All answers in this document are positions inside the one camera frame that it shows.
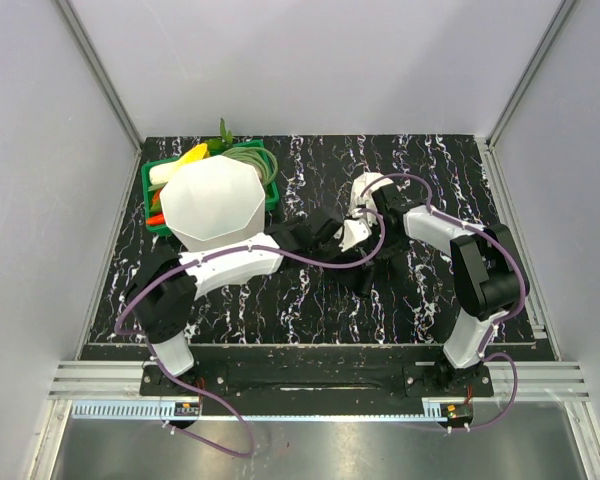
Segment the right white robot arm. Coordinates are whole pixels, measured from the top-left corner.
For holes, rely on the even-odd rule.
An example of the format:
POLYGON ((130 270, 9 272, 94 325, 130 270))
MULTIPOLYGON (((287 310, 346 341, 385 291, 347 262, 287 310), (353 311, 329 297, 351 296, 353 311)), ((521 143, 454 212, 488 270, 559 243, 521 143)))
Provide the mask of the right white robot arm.
POLYGON ((373 201, 392 233, 425 243, 451 259, 460 310, 443 346, 447 363, 436 369, 434 379, 442 393, 458 395, 469 386, 468 368, 483 360, 498 326, 525 304, 528 280, 511 232, 503 224, 483 226, 452 217, 430 200, 412 204, 388 177, 365 187, 362 197, 373 201))

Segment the white translucent trash bin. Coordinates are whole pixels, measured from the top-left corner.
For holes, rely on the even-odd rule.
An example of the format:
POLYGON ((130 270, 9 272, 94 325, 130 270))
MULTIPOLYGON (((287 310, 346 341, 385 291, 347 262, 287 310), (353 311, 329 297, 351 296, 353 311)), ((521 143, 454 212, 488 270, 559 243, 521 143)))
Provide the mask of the white translucent trash bin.
POLYGON ((189 252, 225 247, 264 230, 266 198, 256 169, 226 156, 182 166, 160 201, 166 226, 189 252))

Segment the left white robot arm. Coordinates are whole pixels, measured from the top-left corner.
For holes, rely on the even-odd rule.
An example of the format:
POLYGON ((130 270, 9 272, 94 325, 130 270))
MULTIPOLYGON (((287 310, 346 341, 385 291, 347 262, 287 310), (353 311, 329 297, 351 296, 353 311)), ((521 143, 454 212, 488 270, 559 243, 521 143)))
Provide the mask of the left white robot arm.
POLYGON ((132 314, 165 367, 164 386, 176 395, 195 387, 194 357, 184 333, 194 300, 226 285, 240 285, 297 264, 279 254, 256 250, 256 245, 323 260, 326 244, 342 225, 341 216, 320 208, 306 217, 272 224, 232 245, 182 255, 163 248, 147 260, 127 288, 126 300, 133 305, 132 314))

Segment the black trash bag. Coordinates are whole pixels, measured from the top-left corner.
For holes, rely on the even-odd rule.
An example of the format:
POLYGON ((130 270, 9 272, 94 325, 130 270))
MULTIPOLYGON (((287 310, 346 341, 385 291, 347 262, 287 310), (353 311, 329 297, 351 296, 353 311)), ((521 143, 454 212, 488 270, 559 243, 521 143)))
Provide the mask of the black trash bag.
POLYGON ((383 247, 371 260, 349 269, 326 269, 328 278, 361 297, 369 297, 374 282, 396 266, 397 261, 409 250, 408 242, 383 247))

